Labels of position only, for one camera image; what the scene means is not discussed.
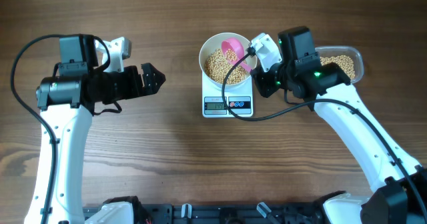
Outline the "pink plastic measuring scoop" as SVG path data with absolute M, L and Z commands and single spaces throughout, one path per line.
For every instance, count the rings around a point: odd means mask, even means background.
M 236 56 L 236 60 L 231 60 L 229 57 L 226 57 L 226 61 L 230 65 L 235 65 L 246 54 L 246 47 L 249 46 L 250 42 L 245 37 L 235 33 L 227 33 L 226 38 L 221 43 L 221 50 L 224 56 L 226 56 L 227 53 Z

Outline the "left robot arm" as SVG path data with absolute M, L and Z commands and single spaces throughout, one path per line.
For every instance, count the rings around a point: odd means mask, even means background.
M 130 42 L 94 35 L 58 35 L 61 60 L 36 89 L 41 152 L 25 223 L 85 223 L 81 200 L 83 159 L 95 104 L 156 94 L 166 78 L 151 63 L 124 66 Z

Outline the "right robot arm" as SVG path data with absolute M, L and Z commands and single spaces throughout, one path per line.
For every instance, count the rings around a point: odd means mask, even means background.
M 322 65 L 307 27 L 261 33 L 249 51 L 260 60 L 252 77 L 260 95 L 279 89 L 302 99 L 297 108 L 316 112 L 340 137 L 363 170 L 371 197 L 347 192 L 320 202 L 327 223 L 425 223 L 426 169 L 391 138 L 363 104 L 336 63 Z

